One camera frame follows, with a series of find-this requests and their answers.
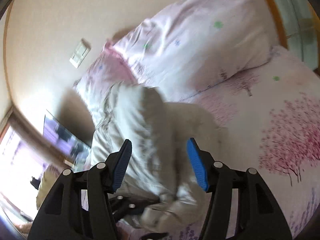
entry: pink pillowcase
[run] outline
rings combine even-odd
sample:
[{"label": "pink pillowcase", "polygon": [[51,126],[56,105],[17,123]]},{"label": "pink pillowcase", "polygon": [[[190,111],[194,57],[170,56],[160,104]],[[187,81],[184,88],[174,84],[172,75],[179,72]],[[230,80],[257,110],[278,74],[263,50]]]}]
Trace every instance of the pink pillowcase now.
[{"label": "pink pillowcase", "polygon": [[95,127],[101,122],[101,104],[115,83],[124,81],[136,84],[122,56],[114,51],[111,42],[107,41],[102,52],[75,86],[75,90],[87,105]]}]

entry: pink tree print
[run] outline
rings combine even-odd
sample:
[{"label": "pink tree print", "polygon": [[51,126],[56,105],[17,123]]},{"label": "pink tree print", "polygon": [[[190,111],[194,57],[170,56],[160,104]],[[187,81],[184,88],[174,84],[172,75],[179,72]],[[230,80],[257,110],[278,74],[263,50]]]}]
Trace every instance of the pink tree print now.
[{"label": "pink tree print", "polygon": [[212,87],[183,102],[200,105],[213,115],[219,126],[224,126],[233,119],[238,110],[236,104],[225,101],[222,95],[223,92],[219,92],[218,87]]},{"label": "pink tree print", "polygon": [[233,94],[246,90],[251,97],[251,87],[259,82],[259,75],[253,74],[252,70],[243,70],[225,81],[226,85],[233,90]]},{"label": "pink tree print", "polygon": [[288,176],[291,186],[292,176],[301,182],[304,161],[311,167],[320,161],[320,100],[301,94],[293,103],[284,101],[285,109],[278,114],[270,111],[271,127],[262,131],[260,145],[260,169]]}]

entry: white comforter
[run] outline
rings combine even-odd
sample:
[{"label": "white comforter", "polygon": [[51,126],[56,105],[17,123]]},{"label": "white comforter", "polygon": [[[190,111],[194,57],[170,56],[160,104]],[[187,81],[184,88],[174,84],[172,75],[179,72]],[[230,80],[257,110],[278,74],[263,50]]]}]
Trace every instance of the white comforter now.
[{"label": "white comforter", "polygon": [[134,227],[168,232],[193,223],[206,213],[209,195],[198,186],[186,152],[194,137],[202,150],[219,152],[218,127],[199,106],[163,103],[155,89],[116,84],[102,106],[100,127],[94,133],[91,164],[104,162],[132,142],[132,157],[117,195],[160,197],[160,204],[141,217],[127,217]]}]

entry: pillow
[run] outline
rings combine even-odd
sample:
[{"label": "pillow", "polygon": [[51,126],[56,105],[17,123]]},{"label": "pillow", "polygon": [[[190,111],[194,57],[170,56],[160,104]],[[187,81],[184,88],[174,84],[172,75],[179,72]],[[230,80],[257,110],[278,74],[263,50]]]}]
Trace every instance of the pillow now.
[{"label": "pillow", "polygon": [[87,105],[95,127],[101,119],[100,104],[106,98],[111,86],[120,81],[135,84],[136,79],[122,57],[111,48],[108,41],[101,54],[75,86],[76,91]]},{"label": "pillow", "polygon": [[252,0],[181,0],[114,48],[139,83],[178,101],[268,62],[270,42]]},{"label": "pillow", "polygon": [[160,95],[121,82],[112,87],[104,111],[108,118],[93,135],[91,165],[104,162],[129,139],[132,156],[117,194],[172,202],[177,189],[173,132]]},{"label": "pillow", "polygon": [[49,193],[52,186],[60,176],[60,172],[52,165],[49,165],[44,171],[40,181],[38,195],[36,197],[37,210],[40,209],[44,199]]}]

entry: television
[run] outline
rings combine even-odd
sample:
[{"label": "television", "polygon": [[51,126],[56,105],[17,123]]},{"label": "television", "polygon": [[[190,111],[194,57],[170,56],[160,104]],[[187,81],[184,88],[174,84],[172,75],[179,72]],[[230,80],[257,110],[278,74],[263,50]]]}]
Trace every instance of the television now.
[{"label": "television", "polygon": [[91,148],[61,125],[48,111],[44,117],[43,137],[63,154],[75,160],[76,171],[82,170]]}]

